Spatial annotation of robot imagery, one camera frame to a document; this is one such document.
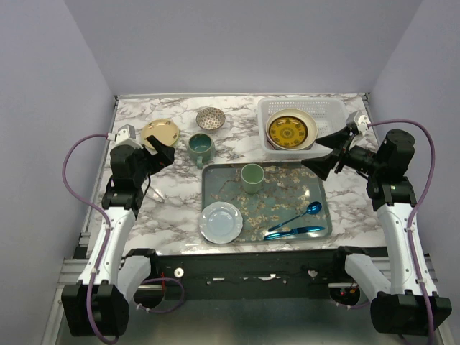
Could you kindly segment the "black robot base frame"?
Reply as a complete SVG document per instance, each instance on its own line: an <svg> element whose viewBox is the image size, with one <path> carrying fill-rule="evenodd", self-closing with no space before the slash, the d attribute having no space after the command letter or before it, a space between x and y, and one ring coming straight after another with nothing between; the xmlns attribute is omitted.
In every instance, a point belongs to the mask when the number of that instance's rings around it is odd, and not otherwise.
<svg viewBox="0 0 460 345"><path fill-rule="evenodd" d="M345 256L386 257L384 247L339 247L233 254L158 255L141 251L151 262L151 277L173 277L183 269L179 283L166 285L166 298L188 300L310 298L328 299L329 286L350 284Z"/></svg>

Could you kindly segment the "cream plate with black mark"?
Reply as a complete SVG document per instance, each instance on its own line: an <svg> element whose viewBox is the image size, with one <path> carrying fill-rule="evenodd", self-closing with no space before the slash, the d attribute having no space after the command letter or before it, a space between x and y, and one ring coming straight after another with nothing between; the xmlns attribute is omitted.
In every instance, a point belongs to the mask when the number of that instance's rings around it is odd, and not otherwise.
<svg viewBox="0 0 460 345"><path fill-rule="evenodd" d="M270 125L270 123L281 117L281 116L294 116L294 117L297 117L299 118L300 120L302 120L307 128L308 128L308 136L307 136L307 139L304 141L304 143L302 143L299 147L297 148L294 148L294 149L283 149L279 146L277 146L276 144L273 144L271 142L271 140L269 139L268 137L268 127ZM269 119L267 120L267 123L266 123L266 126L265 126L265 132L266 132L266 135L267 135L267 139L269 141L269 143L275 147L277 150L288 150L288 151L296 151L296 150L309 150L317 136L318 136L318 127L317 127L317 124L315 122L315 120L313 119L313 117L308 114L307 112L305 111L301 111L299 109L283 109L283 110L280 110L280 111L277 111L275 112L273 115L271 115L269 117Z"/></svg>

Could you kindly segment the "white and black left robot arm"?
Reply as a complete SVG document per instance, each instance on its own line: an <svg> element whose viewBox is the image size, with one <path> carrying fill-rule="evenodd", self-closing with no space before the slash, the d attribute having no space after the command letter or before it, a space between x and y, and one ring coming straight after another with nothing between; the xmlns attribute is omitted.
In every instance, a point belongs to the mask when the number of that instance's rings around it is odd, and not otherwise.
<svg viewBox="0 0 460 345"><path fill-rule="evenodd" d="M111 177L100 206L78 195L62 169L66 189L102 216L101 228L91 257L73 284L64 286L61 301L70 333L95 336L104 344L115 344L127 329L129 301L140 283L153 283L159 266L145 257L121 263L127 236L137 220L144 200L144 182L175 160L175 148L154 136L147 141L150 152L136 137L118 132L102 134L114 142L110 151Z"/></svg>

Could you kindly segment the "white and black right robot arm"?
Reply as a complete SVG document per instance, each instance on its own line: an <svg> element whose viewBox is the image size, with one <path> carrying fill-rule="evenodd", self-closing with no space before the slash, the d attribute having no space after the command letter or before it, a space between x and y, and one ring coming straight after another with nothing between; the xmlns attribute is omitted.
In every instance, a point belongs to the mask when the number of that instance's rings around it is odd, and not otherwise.
<svg viewBox="0 0 460 345"><path fill-rule="evenodd" d="M330 172L349 167L367 180L367 195L384 231L390 277L372 259L356 249L331 263L332 276L341 282L351 277L370 301L376 331L399 336L426 336L452 312L449 298L441 297L428 271L418 236L416 208L420 199L405 173L415 154L415 139L406 131L390 130L376 152L353 145L356 135L345 127L321 137L316 144L331 149L328 155L305 159L303 165L325 180Z"/></svg>

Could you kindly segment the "yellow patterned plate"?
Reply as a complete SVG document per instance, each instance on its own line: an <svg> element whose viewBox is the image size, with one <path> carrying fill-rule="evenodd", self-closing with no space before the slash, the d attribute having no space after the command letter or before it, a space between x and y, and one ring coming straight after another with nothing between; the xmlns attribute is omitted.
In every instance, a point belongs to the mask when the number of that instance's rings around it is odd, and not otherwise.
<svg viewBox="0 0 460 345"><path fill-rule="evenodd" d="M268 137L273 144L283 149L299 147L308 136L306 124L294 116L281 116L268 127Z"/></svg>

